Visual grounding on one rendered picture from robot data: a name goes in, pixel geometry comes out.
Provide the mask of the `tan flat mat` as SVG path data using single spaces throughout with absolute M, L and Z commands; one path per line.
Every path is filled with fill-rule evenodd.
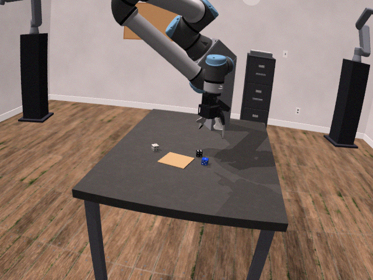
M 178 167 L 180 169 L 185 169 L 187 165 L 189 165 L 193 160 L 194 160 L 193 157 L 169 152 L 163 158 L 161 158 L 158 162 L 165 164 L 165 165 Z

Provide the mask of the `blue die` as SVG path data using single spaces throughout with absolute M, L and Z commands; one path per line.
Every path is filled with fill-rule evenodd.
M 201 165 L 205 165 L 205 166 L 207 166 L 208 161 L 209 161 L 209 158 L 203 157 L 203 158 L 202 158 L 202 163 L 201 163 Z

